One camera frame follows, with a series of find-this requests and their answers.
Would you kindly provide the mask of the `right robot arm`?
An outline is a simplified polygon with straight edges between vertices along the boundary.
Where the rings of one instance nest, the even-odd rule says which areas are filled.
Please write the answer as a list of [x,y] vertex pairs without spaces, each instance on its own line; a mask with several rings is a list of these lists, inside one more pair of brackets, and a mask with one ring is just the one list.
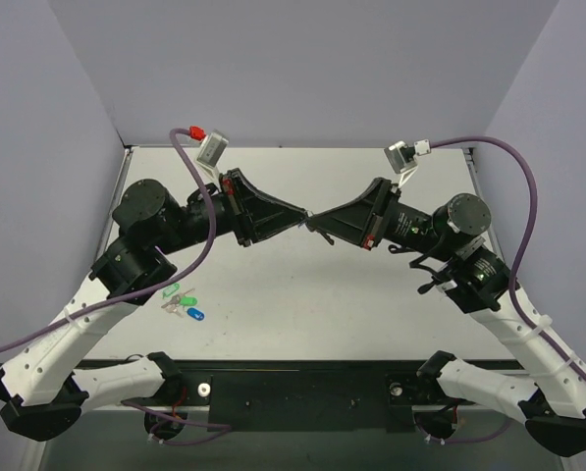
[[351,202],[311,216],[307,227],[367,250],[387,240],[391,253],[414,254],[410,268],[431,277],[418,292],[438,289],[525,372],[514,378],[438,351],[416,373],[418,393],[429,401],[463,399],[500,412],[558,456],[586,451],[586,365],[487,248],[482,235],[491,224],[488,206],[460,193],[427,214],[401,203],[400,196],[396,184],[377,178]]

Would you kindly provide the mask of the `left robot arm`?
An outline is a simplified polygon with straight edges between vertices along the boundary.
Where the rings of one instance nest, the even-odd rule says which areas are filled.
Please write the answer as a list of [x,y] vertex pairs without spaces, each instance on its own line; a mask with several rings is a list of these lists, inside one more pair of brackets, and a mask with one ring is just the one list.
[[233,169],[181,205],[161,183],[131,184],[112,214],[118,237],[92,264],[70,303],[22,352],[0,364],[0,416],[7,429],[49,441],[86,412],[128,399],[168,405],[185,380],[164,352],[84,370],[79,364],[109,331],[170,283],[168,255],[232,234],[249,247],[304,222],[305,209],[252,185]]

